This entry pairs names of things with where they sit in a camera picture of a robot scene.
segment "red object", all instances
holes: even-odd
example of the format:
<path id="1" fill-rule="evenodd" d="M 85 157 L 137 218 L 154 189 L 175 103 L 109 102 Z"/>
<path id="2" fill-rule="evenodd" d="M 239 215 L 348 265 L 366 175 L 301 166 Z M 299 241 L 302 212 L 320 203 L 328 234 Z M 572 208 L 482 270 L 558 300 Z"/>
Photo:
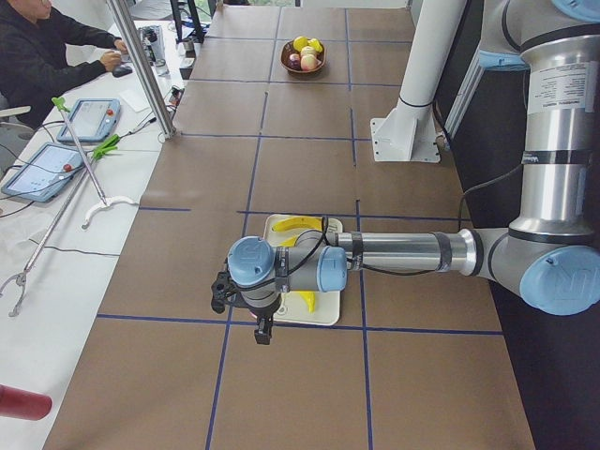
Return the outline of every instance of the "red object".
<path id="1" fill-rule="evenodd" d="M 53 400 L 48 396 L 0 384 L 0 415 L 39 420 L 48 415 L 52 406 Z"/>

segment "white tray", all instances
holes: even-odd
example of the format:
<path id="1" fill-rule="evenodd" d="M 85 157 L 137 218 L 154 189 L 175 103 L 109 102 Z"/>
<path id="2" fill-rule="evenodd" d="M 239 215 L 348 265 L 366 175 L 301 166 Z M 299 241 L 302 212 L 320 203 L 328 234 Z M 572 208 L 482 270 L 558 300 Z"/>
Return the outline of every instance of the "white tray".
<path id="1" fill-rule="evenodd" d="M 288 230 L 286 232 L 274 232 L 273 225 L 292 216 L 274 214 L 269 216 L 264 224 L 264 239 L 272 246 L 292 236 L 298 235 L 306 229 Z M 341 233 L 342 224 L 336 218 L 329 218 L 327 231 Z M 297 293 L 289 292 L 281 296 L 281 307 L 273 317 L 276 322 L 306 323 L 313 325 L 333 325 L 339 319 L 339 292 L 315 292 L 315 310 L 308 312 L 308 305 Z"/>

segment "cup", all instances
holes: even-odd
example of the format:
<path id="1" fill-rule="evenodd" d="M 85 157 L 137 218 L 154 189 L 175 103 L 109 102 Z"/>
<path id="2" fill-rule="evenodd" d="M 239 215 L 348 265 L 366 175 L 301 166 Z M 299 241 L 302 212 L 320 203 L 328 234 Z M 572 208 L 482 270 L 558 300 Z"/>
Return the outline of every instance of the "cup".
<path id="1" fill-rule="evenodd" d="M 187 39 L 184 39 L 182 41 L 182 44 L 184 44 L 184 50 L 186 51 L 186 53 L 194 51 L 194 41 L 189 37 Z"/>
<path id="2" fill-rule="evenodd" d="M 154 63 L 154 67 L 157 70 L 157 75 L 159 77 L 164 77 L 169 74 L 169 66 L 167 66 L 167 62 L 164 59 L 157 59 Z"/>

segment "desk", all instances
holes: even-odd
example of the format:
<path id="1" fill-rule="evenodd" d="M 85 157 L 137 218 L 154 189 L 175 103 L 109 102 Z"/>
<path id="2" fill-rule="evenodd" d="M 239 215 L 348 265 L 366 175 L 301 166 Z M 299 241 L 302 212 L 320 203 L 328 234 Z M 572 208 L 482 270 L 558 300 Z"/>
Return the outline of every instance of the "desk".
<path id="1" fill-rule="evenodd" d="M 161 93 L 172 85 L 183 85 L 179 76 L 181 56 L 174 45 L 174 32 L 165 22 L 136 22 L 138 26 L 160 24 L 165 37 L 169 77 L 158 77 Z M 96 50 L 92 59 L 102 53 Z M 135 74 L 115 79 L 107 73 L 64 95 L 67 105 L 78 98 L 113 98 L 126 90 L 143 97 Z M 121 101 L 122 114 L 115 132 L 121 136 L 138 125 L 150 108 L 135 112 Z M 59 120 L 53 110 L 46 122 Z M 59 127 L 52 127 L 55 136 Z M 96 166 L 97 177 L 107 196 L 126 195 L 138 201 L 158 159 L 162 143 L 158 124 L 152 124 L 118 144 L 118 149 Z M 21 158 L 29 159 L 49 140 L 42 129 Z M 12 175 L 9 172 L 5 182 Z M 36 244 L 62 206 L 73 183 L 49 203 L 34 203 L 21 213 L 0 218 L 0 283 L 23 270 Z M 127 238 L 137 207 L 119 204 L 94 216 L 88 230 L 81 228 L 85 212 L 98 202 L 98 195 L 87 180 L 61 219 L 48 245 L 76 248 L 87 252 L 118 255 Z M 0 201 L 4 214 L 18 210 L 27 202 Z M 0 417 L 0 435 L 4 450 L 41 448 L 53 425 L 68 383 L 81 354 L 83 344 L 102 300 L 118 256 L 98 256 L 59 252 L 46 248 L 27 277 L 21 315 L 9 318 L 21 288 L 11 282 L 0 299 L 0 383 L 40 392 L 52 398 L 51 413 L 38 422 Z"/>

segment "wooden bowl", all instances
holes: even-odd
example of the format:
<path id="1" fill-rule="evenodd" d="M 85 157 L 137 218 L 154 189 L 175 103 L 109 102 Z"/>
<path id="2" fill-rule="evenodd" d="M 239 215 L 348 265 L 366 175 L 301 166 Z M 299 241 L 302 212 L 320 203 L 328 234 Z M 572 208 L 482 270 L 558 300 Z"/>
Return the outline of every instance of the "wooden bowl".
<path id="1" fill-rule="evenodd" d="M 322 45 L 322 52 L 320 52 L 319 54 L 317 54 L 317 59 L 320 61 L 320 64 L 318 66 L 316 66 L 314 69 L 312 70 L 297 70 L 295 68 L 291 68 L 288 66 L 288 62 L 290 61 L 290 55 L 292 53 L 298 53 L 294 47 L 293 47 L 293 40 L 289 41 L 288 43 L 286 43 L 283 46 L 283 49 L 281 49 L 281 65 L 284 66 L 286 68 L 286 70 L 288 70 L 291 73 L 299 73 L 299 74 L 305 74 L 305 73 L 315 73 L 318 72 L 319 70 L 321 70 L 323 68 L 323 66 L 325 65 L 325 53 L 326 53 L 326 49 L 325 46 L 323 45 L 323 43 L 321 43 Z"/>

